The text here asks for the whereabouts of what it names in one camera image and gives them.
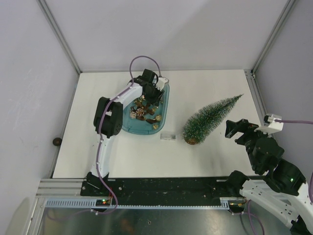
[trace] miniature christmas tree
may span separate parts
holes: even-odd
[[[202,143],[218,127],[242,96],[220,100],[209,104],[193,114],[182,130],[182,136],[188,144]]]

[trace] gray wall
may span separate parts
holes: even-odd
[[[49,173],[77,74],[35,0],[0,5],[0,234],[19,235]]]
[[[249,69],[286,2],[47,0],[82,71]]]
[[[257,72],[268,112],[283,119],[313,120],[313,1],[301,0]],[[313,126],[285,124],[277,140],[284,158],[310,180]]]

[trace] white tabletop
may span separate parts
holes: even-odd
[[[260,125],[243,70],[164,71],[170,80],[170,98],[163,129],[140,136],[121,132],[112,147],[110,178],[213,177],[239,170],[254,175],[244,146],[224,137],[226,120],[242,118]],[[69,114],[54,178],[84,178],[95,161],[99,136],[93,126],[98,99],[112,97],[128,81],[128,72],[82,73]],[[187,119],[205,105],[244,94],[224,122],[199,145],[180,138]],[[178,136],[160,139],[162,132]]]

